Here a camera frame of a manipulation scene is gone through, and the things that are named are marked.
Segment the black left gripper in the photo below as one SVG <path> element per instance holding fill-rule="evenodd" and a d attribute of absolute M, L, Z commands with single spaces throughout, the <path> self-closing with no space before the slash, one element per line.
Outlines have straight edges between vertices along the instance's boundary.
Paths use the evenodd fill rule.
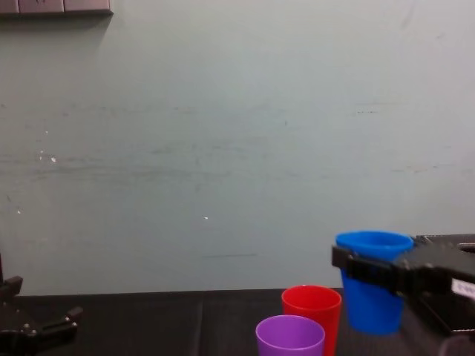
<path fill-rule="evenodd" d="M 73 342 L 83 308 L 76 306 L 55 320 L 39 323 L 24 310 L 7 303 L 20 293 L 22 283 L 20 276 L 1 281 L 1 355 L 37 355 Z"/>

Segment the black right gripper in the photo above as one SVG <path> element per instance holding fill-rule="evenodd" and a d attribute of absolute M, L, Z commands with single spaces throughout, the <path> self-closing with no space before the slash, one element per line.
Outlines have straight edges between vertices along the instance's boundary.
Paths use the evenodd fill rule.
<path fill-rule="evenodd" d="M 346 297 L 409 296 L 427 323 L 447 335 L 474 334 L 474 234 L 416 235 L 411 244 L 332 247 Z M 415 290 L 411 283 L 415 271 Z"/>

